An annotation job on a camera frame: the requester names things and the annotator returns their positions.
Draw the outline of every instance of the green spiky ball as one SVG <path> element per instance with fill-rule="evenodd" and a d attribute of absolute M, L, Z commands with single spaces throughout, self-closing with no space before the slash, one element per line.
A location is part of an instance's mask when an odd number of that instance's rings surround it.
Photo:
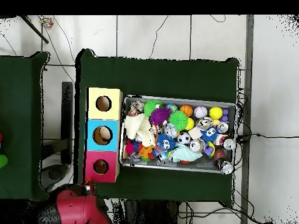
<path fill-rule="evenodd" d="M 168 121 L 175 126 L 177 131 L 182 131 L 188 125 L 188 117 L 182 111 L 174 111 Z"/>
<path fill-rule="evenodd" d="M 143 108 L 146 117 L 150 117 L 152 112 L 156 109 L 156 105 L 162 106 L 163 103 L 159 100 L 149 100 L 146 102 Z"/>

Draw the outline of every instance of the green felt surface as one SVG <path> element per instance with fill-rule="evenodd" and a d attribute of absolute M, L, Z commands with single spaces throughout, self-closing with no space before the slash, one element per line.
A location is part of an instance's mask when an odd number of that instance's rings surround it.
<path fill-rule="evenodd" d="M 86 87 L 118 88 L 124 96 L 236 102 L 239 62 L 235 58 L 226 62 L 101 58 L 93 56 L 91 50 L 82 50 L 77 61 L 81 67 L 81 79 L 76 78 L 80 83 L 79 181 L 82 181 Z M 231 205 L 231 182 L 231 174 L 121 167 L 116 183 L 97 183 L 96 192 L 109 198 L 221 201 Z"/>
<path fill-rule="evenodd" d="M 44 200 L 39 186 L 41 158 L 41 87 L 47 52 L 30 58 L 0 56 L 0 198 Z"/>

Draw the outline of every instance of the blue plush toy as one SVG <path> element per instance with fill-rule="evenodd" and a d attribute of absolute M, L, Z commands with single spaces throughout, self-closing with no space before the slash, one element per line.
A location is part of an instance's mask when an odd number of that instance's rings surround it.
<path fill-rule="evenodd" d="M 175 140 L 171 139 L 165 134 L 160 134 L 157 137 L 157 142 L 164 147 L 167 151 L 172 151 L 175 148 Z"/>
<path fill-rule="evenodd" d="M 213 127 L 207 129 L 206 131 L 201 131 L 201 133 L 203 134 L 201 138 L 205 142 L 212 142 L 216 140 L 218 136 L 218 130 Z"/>

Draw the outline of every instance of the metal tray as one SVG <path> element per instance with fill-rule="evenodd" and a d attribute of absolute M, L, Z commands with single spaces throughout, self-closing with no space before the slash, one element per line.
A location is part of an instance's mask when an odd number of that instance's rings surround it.
<path fill-rule="evenodd" d="M 130 103 L 139 100 L 140 102 L 145 103 L 147 100 L 160 100 L 164 105 L 173 103 L 178 109 L 184 104 L 188 104 L 192 106 L 193 110 L 197 106 L 204 106 L 209 110 L 214 106 L 227 108 L 229 110 L 228 113 L 228 121 L 229 121 L 229 129 L 228 132 L 233 139 L 236 139 L 237 136 L 237 112 L 238 107 L 234 103 L 224 103 L 224 102 L 215 102 L 215 101 L 201 101 L 201 100 L 185 100 L 185 99 L 173 99 L 173 98 L 163 98 L 163 97 L 152 97 L 152 96 L 133 96 L 127 95 L 123 100 L 123 109 L 122 109 L 122 117 L 121 117 L 121 134 L 120 134 L 120 156 L 119 161 L 123 166 L 132 166 L 132 167 L 146 167 L 151 169 L 169 169 L 169 170 L 181 170 L 181 171 L 191 171 L 191 172 L 209 172 L 209 173 L 221 173 L 218 171 L 216 166 L 212 163 L 212 160 L 208 158 L 208 156 L 204 153 L 200 159 L 195 160 L 194 162 L 190 162 L 188 164 L 182 164 L 181 162 L 166 162 L 165 164 L 161 162 L 157 164 L 157 160 L 153 160 L 150 162 L 138 162 L 134 164 L 130 164 L 127 159 L 123 159 L 123 149 L 124 145 L 128 138 L 125 134 L 124 129 L 124 119 L 130 108 Z M 192 114 L 191 118 L 196 122 L 197 118 Z M 227 160 L 234 164 L 235 157 L 235 149 L 226 150 Z"/>

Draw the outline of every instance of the soda can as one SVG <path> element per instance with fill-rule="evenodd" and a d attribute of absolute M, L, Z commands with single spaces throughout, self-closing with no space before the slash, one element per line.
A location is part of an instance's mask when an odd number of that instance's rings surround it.
<path fill-rule="evenodd" d="M 234 171 L 233 165 L 224 158 L 219 158 L 215 161 L 214 164 L 217 166 L 218 170 L 221 171 L 222 174 L 230 174 L 232 173 L 232 171 Z"/>
<path fill-rule="evenodd" d="M 202 153 L 206 147 L 205 142 L 200 139 L 195 139 L 189 143 L 189 149 L 194 153 Z"/>
<path fill-rule="evenodd" d="M 139 142 L 139 143 L 142 143 L 142 138 L 139 135 L 136 135 L 135 141 Z"/>
<path fill-rule="evenodd" d="M 220 146 L 227 151 L 231 151 L 235 148 L 236 143 L 231 138 L 224 138 L 222 141 L 220 141 Z"/>
<path fill-rule="evenodd" d="M 220 134 L 224 134 L 228 131 L 228 124 L 226 122 L 220 122 L 217 129 Z"/>

